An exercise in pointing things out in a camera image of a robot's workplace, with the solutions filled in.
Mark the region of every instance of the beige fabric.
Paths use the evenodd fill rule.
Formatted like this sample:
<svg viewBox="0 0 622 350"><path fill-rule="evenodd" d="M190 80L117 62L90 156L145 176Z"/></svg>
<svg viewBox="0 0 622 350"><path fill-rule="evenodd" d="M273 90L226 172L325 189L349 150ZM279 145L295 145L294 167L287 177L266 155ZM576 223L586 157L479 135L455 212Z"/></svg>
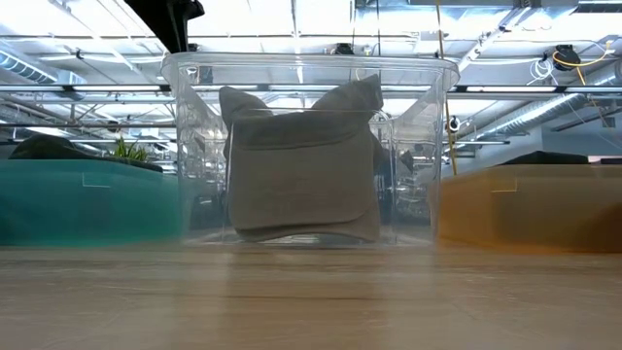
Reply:
<svg viewBox="0 0 622 350"><path fill-rule="evenodd" d="M306 233L378 239L373 176L380 146L367 123L382 96L371 78L330 91L312 111L280 116L268 115L256 97L236 100L230 96L241 91L221 91L229 217L245 240Z"/></svg>

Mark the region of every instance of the ceiling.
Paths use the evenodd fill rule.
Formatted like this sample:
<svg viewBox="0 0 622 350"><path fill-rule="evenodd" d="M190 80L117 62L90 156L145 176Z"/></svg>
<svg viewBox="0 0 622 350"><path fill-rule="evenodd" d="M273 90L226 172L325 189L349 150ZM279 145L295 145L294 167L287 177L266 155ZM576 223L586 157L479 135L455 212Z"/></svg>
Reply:
<svg viewBox="0 0 622 350"><path fill-rule="evenodd" d="M377 9L374 1L367 1L367 7L353 11L355 2L350 0L201 0L205 16L190 21L189 41L200 52L331 53L337 43L348 43L361 55L438 54L432 6L378 1ZM520 12L504 5L508 2L512 3L498 0L480 2L489 4L483 7L443 10L445 57L455 62L470 58L461 66L461 85L555 84L551 74L536 79L534 69L544 53L553 53L560 44L573 45L583 61L591 61L604 54L609 42L605 58L584 69L587 75L622 54L622 12L573 13L576 7L566 7L572 1L565 0L544 1L564 6ZM166 84L160 74L166 48L123 0L0 0L0 23L0 51L43 72L73 72L83 79L78 82L87 84ZM506 30L496 32L502 24ZM575 72L553 71L552 75L560 85L580 84ZM3 70L0 82L32 84ZM107 97L105 93L89 96ZM385 109L398 114L412 101L389 100ZM470 99L451 100L449 106L452 115L483 127L527 102ZM283 97L271 105L299 107L299 103L297 98ZM85 121L93 122L169 123L174 118L170 101L73 105L73 112L72 104L42 106L61 116L85 114ZM218 110L217 103L211 107ZM164 128L160 134L175 137L173 129Z"/></svg>

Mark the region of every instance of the transparent plastic container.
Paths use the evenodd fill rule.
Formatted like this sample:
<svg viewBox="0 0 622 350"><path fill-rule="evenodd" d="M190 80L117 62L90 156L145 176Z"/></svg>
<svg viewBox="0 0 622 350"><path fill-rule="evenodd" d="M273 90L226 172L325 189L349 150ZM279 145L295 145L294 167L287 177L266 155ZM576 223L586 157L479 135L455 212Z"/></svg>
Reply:
<svg viewBox="0 0 622 350"><path fill-rule="evenodd" d="M162 74L187 243L433 242L455 64L183 52Z"/></svg>

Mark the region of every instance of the wooden surface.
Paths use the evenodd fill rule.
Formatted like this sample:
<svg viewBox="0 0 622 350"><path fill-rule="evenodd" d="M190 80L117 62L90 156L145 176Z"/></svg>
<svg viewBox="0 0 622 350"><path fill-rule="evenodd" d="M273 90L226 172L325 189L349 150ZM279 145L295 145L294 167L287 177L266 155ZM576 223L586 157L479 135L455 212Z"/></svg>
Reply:
<svg viewBox="0 0 622 350"><path fill-rule="evenodd" d="M0 349L622 349L622 257L0 252Z"/></svg>

